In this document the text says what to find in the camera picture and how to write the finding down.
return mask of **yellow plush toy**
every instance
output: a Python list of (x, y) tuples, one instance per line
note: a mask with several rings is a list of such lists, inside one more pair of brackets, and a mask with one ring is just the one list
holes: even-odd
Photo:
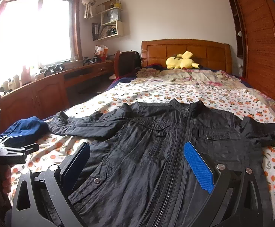
[(169, 57), (166, 60), (166, 65), (168, 69), (202, 69), (203, 67), (197, 63), (194, 63), (192, 59), (190, 59), (193, 54), (189, 51), (186, 51), (184, 54), (178, 54), (174, 57)]

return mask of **bottle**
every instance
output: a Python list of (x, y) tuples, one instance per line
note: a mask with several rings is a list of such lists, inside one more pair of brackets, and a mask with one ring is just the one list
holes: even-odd
[(31, 76), (31, 82), (34, 82), (36, 80), (35, 75), (36, 75), (36, 70), (34, 66), (30, 67), (30, 76)]
[(5, 91), (5, 92), (8, 92), (8, 82), (7, 82), (7, 81), (4, 81), (2, 86), (3, 86), (3, 88), (4, 88), (4, 91)]
[(14, 81), (14, 89), (20, 88), (20, 80), (19, 80), (18, 74), (13, 77), (13, 81)]
[(8, 79), (8, 90), (9, 91), (12, 91), (12, 90), (14, 90), (15, 88), (14, 88), (14, 84), (13, 84), (13, 82), (11, 81), (11, 79), (9, 78)]
[(24, 86), (31, 82), (30, 67), (26, 69), (26, 66), (23, 66), (22, 69), (23, 71), (21, 73), (21, 83), (22, 83), (22, 86)]

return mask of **jacket sleeve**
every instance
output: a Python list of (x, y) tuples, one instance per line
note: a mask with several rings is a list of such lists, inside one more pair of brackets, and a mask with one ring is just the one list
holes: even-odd
[(241, 134), (262, 147), (275, 143), (275, 123), (263, 124), (250, 117), (244, 117), (241, 121)]
[(49, 130), (56, 135), (77, 135), (81, 137), (111, 138), (122, 128), (131, 116), (131, 108), (124, 104), (107, 114), (94, 114), (75, 118), (68, 117), (63, 111), (58, 112), (49, 123)]

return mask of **window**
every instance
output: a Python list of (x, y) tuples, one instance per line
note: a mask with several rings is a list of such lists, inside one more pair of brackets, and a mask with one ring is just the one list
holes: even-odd
[(0, 78), (22, 71), (81, 58), (78, 0), (5, 0), (0, 11)]

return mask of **wooden wardrobe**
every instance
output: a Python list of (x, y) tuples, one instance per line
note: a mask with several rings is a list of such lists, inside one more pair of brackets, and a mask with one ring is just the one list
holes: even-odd
[(234, 0), (243, 37), (243, 76), (253, 88), (275, 99), (275, 3)]

